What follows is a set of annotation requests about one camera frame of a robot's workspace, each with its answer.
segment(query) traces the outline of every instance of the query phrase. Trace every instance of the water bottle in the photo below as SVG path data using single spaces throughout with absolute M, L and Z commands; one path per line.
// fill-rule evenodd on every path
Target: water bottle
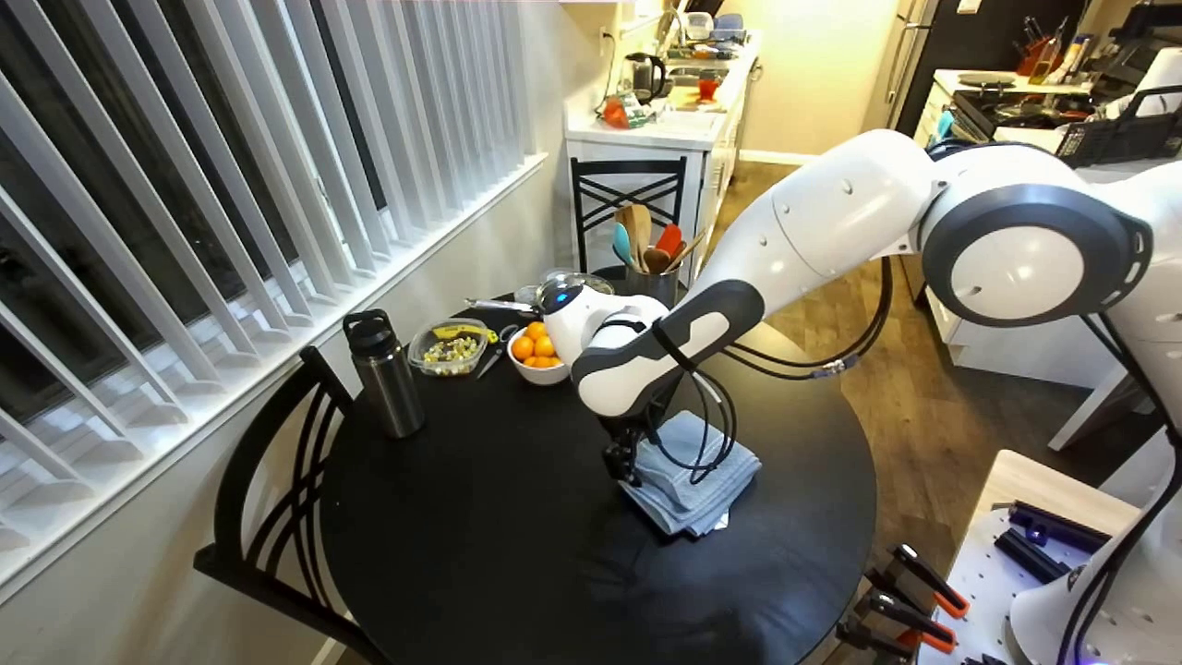
M 398 343 L 384 311 L 359 311 L 345 317 L 345 334 L 361 377 L 361 400 L 387 438 L 409 438 L 424 423 L 416 401 L 409 348 Z

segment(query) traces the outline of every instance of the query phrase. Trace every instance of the cloth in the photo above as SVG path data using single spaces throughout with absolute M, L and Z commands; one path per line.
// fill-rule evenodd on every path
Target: cloth
M 701 461 L 712 461 L 723 430 L 707 423 L 700 412 L 679 411 L 659 429 L 659 438 L 677 461 L 693 461 L 701 445 L 701 429 L 709 430 Z M 692 481 L 692 467 L 679 467 L 670 461 L 659 444 L 644 438 L 634 445 L 634 476 L 639 486 L 622 481 L 623 494 L 664 531 L 692 531 L 707 534 L 718 531 L 727 519 L 730 503 L 743 494 L 743 486 L 756 476 L 760 461 L 749 445 L 739 438 L 730 444 L 730 454 L 707 476 Z

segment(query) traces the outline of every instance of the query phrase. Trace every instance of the white blinds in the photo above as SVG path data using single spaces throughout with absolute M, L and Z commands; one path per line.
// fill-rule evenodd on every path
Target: white blinds
M 0 581 L 512 178 L 521 0 L 0 7 Z

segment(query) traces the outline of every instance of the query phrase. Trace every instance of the black chair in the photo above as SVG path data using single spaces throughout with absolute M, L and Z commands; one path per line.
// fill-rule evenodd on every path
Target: black chair
M 589 233 L 613 221 L 622 201 L 650 208 L 655 225 L 679 221 L 687 158 L 570 158 L 579 274 L 589 274 Z
M 192 568 L 333 634 L 370 661 L 384 661 L 333 597 L 319 539 L 324 456 L 352 393 L 314 348 L 304 348 L 301 359 L 304 366 L 235 444 L 219 486 L 216 544 L 195 549 Z

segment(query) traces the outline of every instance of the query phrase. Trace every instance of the round table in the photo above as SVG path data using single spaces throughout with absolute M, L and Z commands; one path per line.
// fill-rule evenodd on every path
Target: round table
M 745 343 L 798 359 L 765 325 Z M 877 531 L 863 430 L 831 379 L 773 379 L 727 353 L 707 369 L 737 393 L 760 472 L 701 539 L 660 534 L 627 503 L 570 385 L 533 387 L 510 363 L 421 379 L 429 423 L 402 444 L 359 405 L 323 519 L 365 634 L 409 665 L 785 665 L 818 648 Z

